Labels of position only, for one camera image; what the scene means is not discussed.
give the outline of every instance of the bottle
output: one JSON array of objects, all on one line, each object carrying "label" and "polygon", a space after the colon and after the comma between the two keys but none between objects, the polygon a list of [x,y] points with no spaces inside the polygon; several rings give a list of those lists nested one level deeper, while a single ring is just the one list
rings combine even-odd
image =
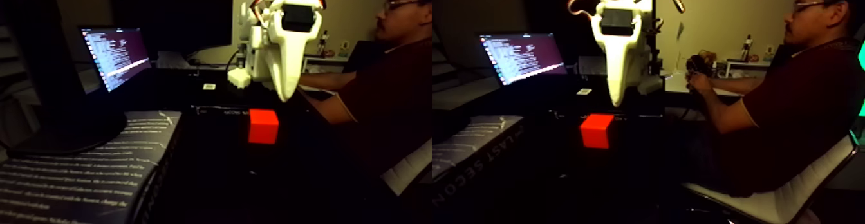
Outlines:
[{"label": "bottle", "polygon": [[765,55],[763,55],[763,61],[772,62],[775,59],[775,52],[772,46],[765,48]]},{"label": "bottle", "polygon": [[329,35],[327,35],[327,30],[325,30],[324,34],[322,34],[322,39],[319,40],[319,52],[317,53],[317,55],[321,55],[322,57],[324,57],[324,45],[327,44],[328,37]]},{"label": "bottle", "polygon": [[749,53],[751,52],[751,44],[754,43],[754,40],[751,40],[751,35],[745,39],[745,45],[742,46],[742,62],[749,61]]}]

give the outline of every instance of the small white object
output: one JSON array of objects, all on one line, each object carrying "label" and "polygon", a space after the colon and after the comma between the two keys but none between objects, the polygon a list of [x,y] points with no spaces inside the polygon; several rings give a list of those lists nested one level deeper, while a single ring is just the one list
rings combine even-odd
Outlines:
[{"label": "small white object", "polygon": [[244,68],[234,68],[234,70],[228,71],[228,81],[237,88],[246,88],[252,81],[252,76]]},{"label": "small white object", "polygon": [[590,88],[584,88],[582,90],[579,90],[579,92],[577,92],[577,95],[589,95],[589,93],[591,93],[591,89]]}]

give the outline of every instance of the chair backrest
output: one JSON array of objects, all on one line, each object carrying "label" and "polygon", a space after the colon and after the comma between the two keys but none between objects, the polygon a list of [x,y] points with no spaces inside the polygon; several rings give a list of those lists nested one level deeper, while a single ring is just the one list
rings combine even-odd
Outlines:
[{"label": "chair backrest", "polygon": [[853,133],[848,133],[829,151],[820,156],[812,164],[805,167],[802,173],[793,177],[788,183],[775,191],[775,205],[782,219],[792,221],[802,215],[807,204],[813,201],[814,192],[832,180],[850,161],[859,149]]}]

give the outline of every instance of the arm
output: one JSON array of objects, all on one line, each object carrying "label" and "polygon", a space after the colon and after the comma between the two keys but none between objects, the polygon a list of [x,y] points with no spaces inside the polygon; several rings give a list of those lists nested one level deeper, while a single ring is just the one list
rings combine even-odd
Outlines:
[{"label": "arm", "polygon": [[751,119],[749,111],[742,100],[727,106],[714,92],[712,81],[702,73],[691,76],[691,86],[697,90],[706,102],[706,114],[719,133],[731,133],[740,129],[757,126]]},{"label": "arm", "polygon": [[316,110],[319,111],[319,114],[321,114],[330,125],[354,121],[354,118],[342,103],[339,96],[332,96],[327,98],[327,100],[315,100],[307,95],[303,90],[300,90],[299,93],[300,95],[304,95],[304,98],[306,98],[307,101],[310,101],[310,105],[316,108]]},{"label": "arm", "polygon": [[354,80],[355,75],[357,75],[355,72],[304,73],[304,75],[300,75],[299,84],[323,90],[340,90],[345,84]]},{"label": "arm", "polygon": [[763,78],[711,79],[711,81],[715,88],[747,95],[747,93],[757,88],[763,82]]},{"label": "arm", "polygon": [[736,103],[727,106],[721,102],[718,95],[715,95],[714,90],[701,90],[699,92],[706,102],[706,112],[709,114],[709,120],[712,121],[712,125],[719,133],[732,133],[733,131],[755,126],[742,100],[737,100]]}]

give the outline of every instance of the computer monitor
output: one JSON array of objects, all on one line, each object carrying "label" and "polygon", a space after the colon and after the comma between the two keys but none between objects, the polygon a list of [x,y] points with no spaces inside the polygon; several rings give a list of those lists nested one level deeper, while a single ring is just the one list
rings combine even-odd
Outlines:
[{"label": "computer monitor", "polygon": [[151,67],[147,48],[138,28],[81,28],[108,92]]},{"label": "computer monitor", "polygon": [[534,75],[566,75],[552,33],[480,35],[483,51],[502,85]]}]

